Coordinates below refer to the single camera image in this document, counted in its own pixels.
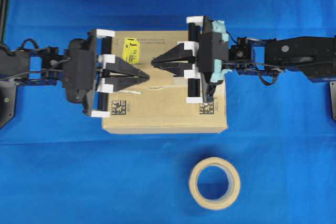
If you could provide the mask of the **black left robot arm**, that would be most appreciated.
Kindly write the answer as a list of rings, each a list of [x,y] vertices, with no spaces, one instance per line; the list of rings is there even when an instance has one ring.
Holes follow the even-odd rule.
[[[70,41],[64,54],[57,47],[40,48],[26,39],[16,50],[1,44],[1,127],[14,116],[19,86],[62,83],[68,102],[81,104],[92,118],[108,118],[108,96],[147,82],[149,75],[109,54],[113,30],[93,29],[88,38]]]

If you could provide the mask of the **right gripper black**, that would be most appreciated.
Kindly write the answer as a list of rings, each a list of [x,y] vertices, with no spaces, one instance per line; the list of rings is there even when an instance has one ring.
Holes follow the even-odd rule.
[[[180,41],[169,51],[151,61],[155,68],[188,80],[188,103],[211,103],[216,87],[230,72],[222,64],[228,61],[229,34],[223,20],[190,16],[188,41]]]

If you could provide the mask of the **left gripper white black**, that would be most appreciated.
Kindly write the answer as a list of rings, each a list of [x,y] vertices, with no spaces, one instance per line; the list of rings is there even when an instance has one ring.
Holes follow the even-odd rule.
[[[88,38],[70,41],[62,64],[62,87],[66,99],[83,106],[83,114],[92,118],[108,118],[105,102],[108,94],[147,82],[150,76],[123,59],[112,55],[115,31],[93,29]]]

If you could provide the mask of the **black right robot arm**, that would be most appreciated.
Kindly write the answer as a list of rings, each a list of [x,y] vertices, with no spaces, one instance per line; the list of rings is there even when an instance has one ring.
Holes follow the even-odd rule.
[[[187,103],[212,103],[216,87],[231,71],[257,76],[266,86],[289,71],[302,72],[311,82],[327,82],[335,113],[335,38],[297,37],[284,40],[239,37],[229,46],[225,22],[191,16],[188,40],[151,61],[155,68],[188,80]]]

